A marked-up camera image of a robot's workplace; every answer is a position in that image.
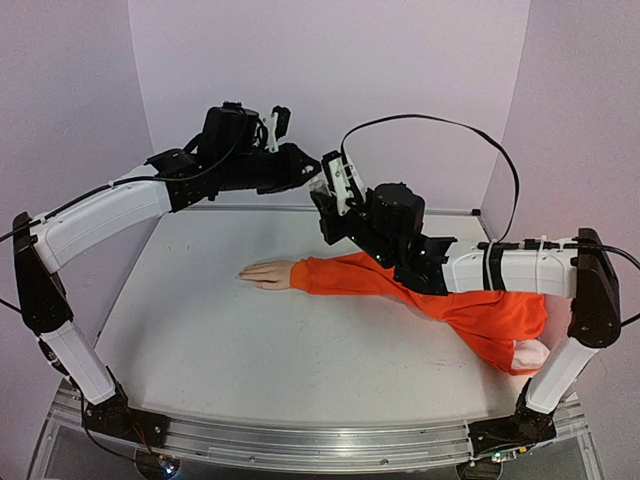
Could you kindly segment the clear nail polish bottle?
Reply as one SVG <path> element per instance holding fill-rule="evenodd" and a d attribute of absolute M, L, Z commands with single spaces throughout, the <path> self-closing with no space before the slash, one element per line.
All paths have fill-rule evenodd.
<path fill-rule="evenodd" d="M 331 190 L 325 180 L 316 179 L 309 184 L 311 194 L 331 196 Z"/>

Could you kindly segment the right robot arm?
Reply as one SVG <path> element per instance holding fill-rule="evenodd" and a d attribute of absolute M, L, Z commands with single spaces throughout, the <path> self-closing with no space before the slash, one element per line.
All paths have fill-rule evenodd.
<path fill-rule="evenodd" d="M 446 296 L 501 291 L 569 298 L 567 332 L 524 390 L 524 408 L 552 413 L 602 349 L 621 333 L 619 282 L 597 232 L 569 239 L 470 243 L 423 234 L 424 202 L 403 183 L 355 199 L 318 180 L 310 197 L 327 244 L 347 238 L 411 291 Z"/>

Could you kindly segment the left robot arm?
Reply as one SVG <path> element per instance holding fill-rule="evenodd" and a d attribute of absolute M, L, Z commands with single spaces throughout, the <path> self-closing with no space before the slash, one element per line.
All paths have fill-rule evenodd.
<path fill-rule="evenodd" d="M 269 195 L 297 189 L 320 173 L 319 161 L 285 141 L 291 113 L 268 116 L 239 102 L 208 110 L 202 130 L 183 148 L 155 154 L 107 184 L 30 217 L 11 232 L 19 313 L 49 363 L 97 405 L 98 423 L 116 437 L 131 433 L 133 411 L 116 398 L 114 376 L 75 324 L 60 271 L 103 241 L 148 220 L 175 214 L 221 192 Z"/>

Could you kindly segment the mannequin hand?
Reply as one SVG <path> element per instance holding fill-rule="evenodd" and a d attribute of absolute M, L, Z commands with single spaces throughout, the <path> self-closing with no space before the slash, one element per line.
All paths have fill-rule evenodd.
<path fill-rule="evenodd" d="M 287 290 L 290 288 L 294 266 L 294 262 L 284 260 L 256 264 L 242 270 L 239 278 L 263 290 Z"/>

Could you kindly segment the orange sweatshirt sleeve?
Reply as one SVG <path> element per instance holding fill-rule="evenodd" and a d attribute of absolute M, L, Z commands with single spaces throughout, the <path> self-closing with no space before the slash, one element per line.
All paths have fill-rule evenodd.
<path fill-rule="evenodd" d="M 540 341 L 548 320 L 542 295 L 501 291 L 423 295 L 396 282 L 391 269 L 364 253 L 300 260 L 293 267 L 290 286 L 311 295 L 392 297 L 448 324 L 476 355 L 510 375 L 514 342 Z"/>

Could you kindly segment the aluminium back rail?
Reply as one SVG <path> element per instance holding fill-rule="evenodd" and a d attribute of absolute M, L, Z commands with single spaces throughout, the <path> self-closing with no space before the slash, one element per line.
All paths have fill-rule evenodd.
<path fill-rule="evenodd" d="M 188 206 L 185 211 L 251 211 L 251 212 L 267 212 L 267 211 L 279 211 L 279 212 L 314 212 L 318 210 L 314 205 L 270 205 L 270 204 L 256 204 L 256 205 L 239 205 L 239 204 L 194 204 Z M 463 210 L 438 210 L 438 209 L 425 209 L 424 214 L 426 216 L 458 216 L 458 217 L 480 217 L 482 215 L 480 209 L 472 209 L 468 211 Z"/>

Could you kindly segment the aluminium rail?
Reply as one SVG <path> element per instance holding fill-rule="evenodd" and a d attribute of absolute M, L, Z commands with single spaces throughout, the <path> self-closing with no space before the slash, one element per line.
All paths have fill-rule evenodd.
<path fill-rule="evenodd" d="M 56 392 L 51 416 L 104 443 L 145 453 L 283 472 L 417 471 L 481 460 L 501 464 L 569 447 L 585 459 L 593 451 L 576 396 L 557 409 L 552 438 L 514 444 L 494 436 L 495 419 L 347 428 L 259 425 L 141 412 L 127 432 L 117 433 L 67 386 Z"/>
<path fill-rule="evenodd" d="M 314 205 L 270 205 L 270 204 L 256 204 L 256 205 L 239 205 L 239 204 L 194 204 L 188 206 L 185 211 L 251 211 L 251 212 L 267 212 L 267 211 L 279 211 L 279 212 L 314 212 L 318 210 Z M 463 210 L 438 210 L 438 209 L 425 209 L 424 214 L 426 216 L 458 216 L 458 217 L 480 217 L 482 215 L 480 209 L 472 209 L 468 211 Z"/>

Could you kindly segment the aluminium front rail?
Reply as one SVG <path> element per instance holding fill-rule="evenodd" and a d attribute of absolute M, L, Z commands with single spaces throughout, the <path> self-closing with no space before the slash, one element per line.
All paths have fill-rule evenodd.
<path fill-rule="evenodd" d="M 495 419 L 347 428 L 259 425 L 141 412 L 127 432 L 117 433 L 67 386 L 56 392 L 51 416 L 104 443 L 145 453 L 283 472 L 417 471 L 481 460 L 501 464 L 569 447 L 585 459 L 593 451 L 576 396 L 557 409 L 552 438 L 514 444 L 494 436 Z"/>

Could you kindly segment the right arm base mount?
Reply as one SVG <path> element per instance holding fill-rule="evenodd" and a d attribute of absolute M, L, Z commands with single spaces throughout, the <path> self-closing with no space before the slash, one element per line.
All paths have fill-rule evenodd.
<path fill-rule="evenodd" d="M 522 392 L 511 415 L 474 421 L 469 425 L 473 460 L 489 458 L 496 453 L 531 448 L 556 437 L 555 410 L 542 413 L 526 403 Z"/>

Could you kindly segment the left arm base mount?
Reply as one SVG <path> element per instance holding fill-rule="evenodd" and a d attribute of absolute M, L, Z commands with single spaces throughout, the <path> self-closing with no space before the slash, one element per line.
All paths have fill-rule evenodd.
<path fill-rule="evenodd" d="M 82 426 L 90 434 L 136 442 L 147 450 L 163 447 L 169 418 L 164 414 L 130 406 L 121 384 L 115 380 L 114 386 L 114 394 L 102 401 L 91 402 L 83 391 L 80 392 Z"/>

